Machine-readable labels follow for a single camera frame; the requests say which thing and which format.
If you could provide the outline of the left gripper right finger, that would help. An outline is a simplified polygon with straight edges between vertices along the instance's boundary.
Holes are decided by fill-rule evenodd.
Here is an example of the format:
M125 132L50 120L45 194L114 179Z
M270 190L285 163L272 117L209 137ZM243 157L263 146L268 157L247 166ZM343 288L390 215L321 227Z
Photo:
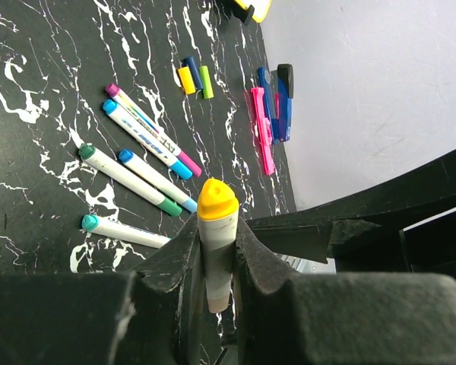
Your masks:
M241 364L456 364L456 280L390 272L304 275L238 223Z

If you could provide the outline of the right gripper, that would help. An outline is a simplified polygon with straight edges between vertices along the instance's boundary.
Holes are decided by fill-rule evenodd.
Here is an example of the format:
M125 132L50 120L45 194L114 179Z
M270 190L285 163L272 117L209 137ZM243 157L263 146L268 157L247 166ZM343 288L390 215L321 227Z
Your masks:
M456 207L456 149L372 188L320 205L339 271L409 271L402 231Z

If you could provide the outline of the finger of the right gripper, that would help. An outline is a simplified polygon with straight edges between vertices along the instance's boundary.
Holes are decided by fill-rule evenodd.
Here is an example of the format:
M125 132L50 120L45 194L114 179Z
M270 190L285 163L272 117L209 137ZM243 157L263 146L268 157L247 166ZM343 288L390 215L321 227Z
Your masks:
M382 226L356 218L310 218L303 213L247 222L258 240L275 253L326 263L382 234Z

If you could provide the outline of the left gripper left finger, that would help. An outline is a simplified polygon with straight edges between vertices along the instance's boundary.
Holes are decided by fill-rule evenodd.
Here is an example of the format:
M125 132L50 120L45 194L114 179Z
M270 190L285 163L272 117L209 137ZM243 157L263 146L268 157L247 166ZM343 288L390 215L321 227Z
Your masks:
M131 271L0 276L0 364L197 364L196 216Z

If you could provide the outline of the orange capped white marker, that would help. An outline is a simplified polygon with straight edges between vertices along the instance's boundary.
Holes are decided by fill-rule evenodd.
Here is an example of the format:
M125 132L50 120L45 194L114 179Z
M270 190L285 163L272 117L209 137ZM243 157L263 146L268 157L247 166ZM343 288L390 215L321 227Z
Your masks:
M207 179L199 195L197 218L208 309L221 313L228 307L232 282L239 219L235 192L221 180Z

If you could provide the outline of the teal capped white marker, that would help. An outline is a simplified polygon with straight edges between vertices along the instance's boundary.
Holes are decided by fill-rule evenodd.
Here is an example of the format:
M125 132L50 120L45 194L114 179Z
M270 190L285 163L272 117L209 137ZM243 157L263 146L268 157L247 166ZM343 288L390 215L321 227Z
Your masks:
M105 217L86 214L81 219L81 227L89 233L122 240L129 243L159 249L171 239L150 231L142 230Z

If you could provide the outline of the dark green capped marker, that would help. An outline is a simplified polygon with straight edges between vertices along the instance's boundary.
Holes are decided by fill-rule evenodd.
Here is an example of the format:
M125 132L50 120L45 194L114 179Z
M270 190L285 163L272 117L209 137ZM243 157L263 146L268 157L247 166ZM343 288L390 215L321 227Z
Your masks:
M182 209L175 202L115 162L95 146L82 144L79 147L78 154L83 162L120 183L125 188L142 197L145 201L157 206L168 215L177 217L182 213Z

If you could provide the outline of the green pen cap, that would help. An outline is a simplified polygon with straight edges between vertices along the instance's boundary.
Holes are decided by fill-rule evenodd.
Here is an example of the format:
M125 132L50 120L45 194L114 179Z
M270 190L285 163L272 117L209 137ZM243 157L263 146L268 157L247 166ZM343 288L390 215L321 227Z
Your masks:
M202 65L199 67L199 73L201 76L201 83L203 86L203 96L204 99L211 99L214 97L213 87L211 83L211 76L209 69L206 65Z

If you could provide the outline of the yellow pen cap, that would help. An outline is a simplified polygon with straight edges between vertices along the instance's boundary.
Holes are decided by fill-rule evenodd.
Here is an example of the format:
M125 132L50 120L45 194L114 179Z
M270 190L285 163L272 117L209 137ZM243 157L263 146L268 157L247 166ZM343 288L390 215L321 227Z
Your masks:
M179 68L177 72L185 94L194 94L196 92L196 86L190 68L188 66L184 66Z

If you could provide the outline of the dark blue pen cap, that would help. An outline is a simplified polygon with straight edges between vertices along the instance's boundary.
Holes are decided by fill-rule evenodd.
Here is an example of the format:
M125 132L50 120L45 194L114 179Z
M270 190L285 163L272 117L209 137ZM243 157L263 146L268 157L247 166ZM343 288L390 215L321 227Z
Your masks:
M203 90L204 83L201 79L201 74L198 69L198 63L196 62L195 58L193 56L188 56L183 59L183 62L189 68L189 71L191 72L191 76L192 76L196 89Z

